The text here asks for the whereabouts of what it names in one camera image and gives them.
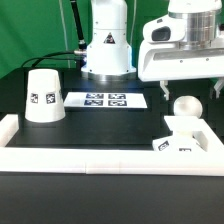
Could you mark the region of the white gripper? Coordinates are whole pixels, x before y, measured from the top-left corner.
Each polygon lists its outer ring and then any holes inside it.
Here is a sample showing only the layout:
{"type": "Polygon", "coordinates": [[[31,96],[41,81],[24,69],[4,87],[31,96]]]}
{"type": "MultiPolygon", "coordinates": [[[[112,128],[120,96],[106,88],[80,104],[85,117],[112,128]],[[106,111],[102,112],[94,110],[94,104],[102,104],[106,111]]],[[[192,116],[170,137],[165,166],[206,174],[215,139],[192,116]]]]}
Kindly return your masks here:
{"type": "Polygon", "coordinates": [[[168,14],[145,24],[138,77],[160,81],[166,100],[168,81],[222,77],[213,87],[218,98],[224,88],[224,31],[217,15],[168,14]]]}

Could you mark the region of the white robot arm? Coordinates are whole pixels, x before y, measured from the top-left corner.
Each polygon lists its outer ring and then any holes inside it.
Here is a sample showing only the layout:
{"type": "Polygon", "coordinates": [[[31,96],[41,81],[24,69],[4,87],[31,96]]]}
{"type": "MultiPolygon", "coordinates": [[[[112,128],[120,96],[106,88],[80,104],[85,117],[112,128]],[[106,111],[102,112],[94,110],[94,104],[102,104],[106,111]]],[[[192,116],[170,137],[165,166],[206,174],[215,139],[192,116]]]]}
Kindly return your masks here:
{"type": "Polygon", "coordinates": [[[126,41],[124,0],[91,3],[93,37],[81,68],[85,77],[107,81],[135,76],[158,81],[165,93],[170,80],[215,78],[214,91],[224,88],[221,0],[169,0],[168,13],[143,27],[137,67],[126,41]]]}

